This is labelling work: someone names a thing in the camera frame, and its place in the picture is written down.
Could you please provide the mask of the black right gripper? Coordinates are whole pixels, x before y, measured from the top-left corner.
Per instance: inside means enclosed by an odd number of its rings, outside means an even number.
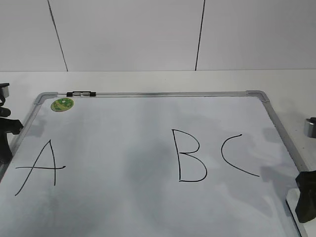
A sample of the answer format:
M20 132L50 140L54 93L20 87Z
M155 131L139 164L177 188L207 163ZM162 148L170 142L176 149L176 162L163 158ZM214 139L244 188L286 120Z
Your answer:
M295 179L300 195L295 212L300 223L316 217L316 171L302 171Z

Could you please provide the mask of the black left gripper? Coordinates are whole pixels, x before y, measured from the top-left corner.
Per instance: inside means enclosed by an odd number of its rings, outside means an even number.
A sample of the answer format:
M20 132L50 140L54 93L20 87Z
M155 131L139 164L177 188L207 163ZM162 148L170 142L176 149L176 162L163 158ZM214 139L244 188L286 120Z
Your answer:
M10 109L0 108L0 162L9 163L13 157L10 149L7 134L18 135L23 129L23 124L18 119L8 119Z

